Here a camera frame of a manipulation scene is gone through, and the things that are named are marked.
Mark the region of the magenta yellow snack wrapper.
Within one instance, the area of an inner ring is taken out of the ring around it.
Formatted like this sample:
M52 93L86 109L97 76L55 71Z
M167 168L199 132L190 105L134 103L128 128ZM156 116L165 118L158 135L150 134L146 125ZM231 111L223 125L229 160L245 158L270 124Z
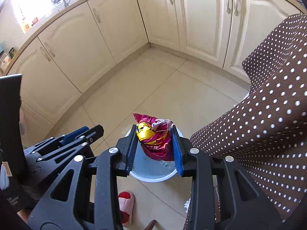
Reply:
M133 114L137 122L136 135L147 157L156 161L174 161L169 119L157 119L146 114Z

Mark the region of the light blue trash bin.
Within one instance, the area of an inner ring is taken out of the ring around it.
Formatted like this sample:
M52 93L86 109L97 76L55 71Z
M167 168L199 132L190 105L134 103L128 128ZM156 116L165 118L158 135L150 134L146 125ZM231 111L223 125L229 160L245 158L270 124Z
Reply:
M156 161L144 153L140 142L137 148L130 175L139 181L146 183L158 183L166 181L177 174L174 161Z

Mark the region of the pink red slipper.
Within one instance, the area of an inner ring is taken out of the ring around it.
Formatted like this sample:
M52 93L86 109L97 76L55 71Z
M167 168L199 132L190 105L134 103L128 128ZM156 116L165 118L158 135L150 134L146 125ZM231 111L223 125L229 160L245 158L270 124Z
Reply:
M121 192L118 195L119 209L122 216L122 225L127 227L132 223L132 215L134 208L134 194L130 191Z

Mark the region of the brown polka dot tablecloth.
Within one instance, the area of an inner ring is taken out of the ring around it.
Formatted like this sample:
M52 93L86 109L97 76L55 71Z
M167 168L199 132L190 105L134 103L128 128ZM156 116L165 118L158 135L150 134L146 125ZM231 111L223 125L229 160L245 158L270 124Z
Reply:
M243 69L248 96L189 140L239 162L281 216L277 229L306 229L306 15L283 20Z

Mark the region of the clear jar white label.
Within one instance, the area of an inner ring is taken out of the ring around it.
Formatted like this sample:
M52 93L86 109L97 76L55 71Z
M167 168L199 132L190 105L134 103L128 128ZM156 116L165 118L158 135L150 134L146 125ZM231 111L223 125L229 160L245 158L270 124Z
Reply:
M2 73L4 73L9 65L9 63L11 62L11 56L4 53L1 55L1 71Z

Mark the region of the cream base cabinets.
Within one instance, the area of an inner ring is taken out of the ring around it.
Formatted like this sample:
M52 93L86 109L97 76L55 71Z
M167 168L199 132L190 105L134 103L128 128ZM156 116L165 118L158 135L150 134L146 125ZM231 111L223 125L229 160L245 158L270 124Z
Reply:
M21 74L21 141L43 140L66 115L150 46L248 83L247 55L294 0L77 0L43 23L5 70Z

